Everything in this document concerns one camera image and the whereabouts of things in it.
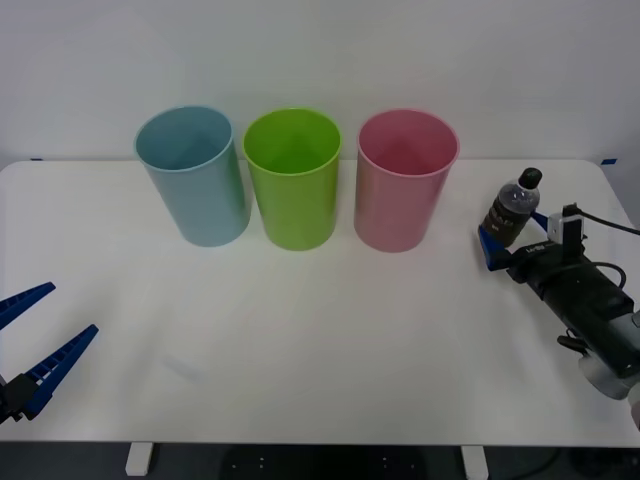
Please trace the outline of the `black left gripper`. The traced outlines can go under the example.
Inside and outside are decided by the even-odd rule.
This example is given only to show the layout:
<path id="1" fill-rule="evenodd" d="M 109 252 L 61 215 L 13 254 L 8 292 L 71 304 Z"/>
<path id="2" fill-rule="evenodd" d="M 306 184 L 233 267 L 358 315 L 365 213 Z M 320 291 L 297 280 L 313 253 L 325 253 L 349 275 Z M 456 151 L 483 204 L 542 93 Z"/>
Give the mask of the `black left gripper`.
<path id="1" fill-rule="evenodd" d="M 47 282 L 1 300 L 0 329 L 55 289 L 52 282 Z M 53 354 L 8 383 L 0 376 L 0 423 L 9 418 L 19 421 L 22 417 L 28 420 L 37 417 L 98 332 L 96 325 L 89 325 Z"/>

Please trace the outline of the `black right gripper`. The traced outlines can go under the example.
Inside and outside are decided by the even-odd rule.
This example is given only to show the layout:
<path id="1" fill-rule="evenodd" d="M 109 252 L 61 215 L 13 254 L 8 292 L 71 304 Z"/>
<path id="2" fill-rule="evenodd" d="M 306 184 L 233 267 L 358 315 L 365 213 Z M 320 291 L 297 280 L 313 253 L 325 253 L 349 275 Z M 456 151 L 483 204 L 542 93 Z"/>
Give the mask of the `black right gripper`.
<path id="1" fill-rule="evenodd" d="M 548 231 L 548 217 L 533 211 L 530 217 Z M 489 271 L 506 270 L 517 284 L 528 285 L 536 295 L 545 298 L 573 295 L 593 288 L 603 281 L 603 274 L 584 255 L 585 247 L 562 246 L 551 241 L 522 247 L 512 254 L 482 225 L 478 237 Z"/>

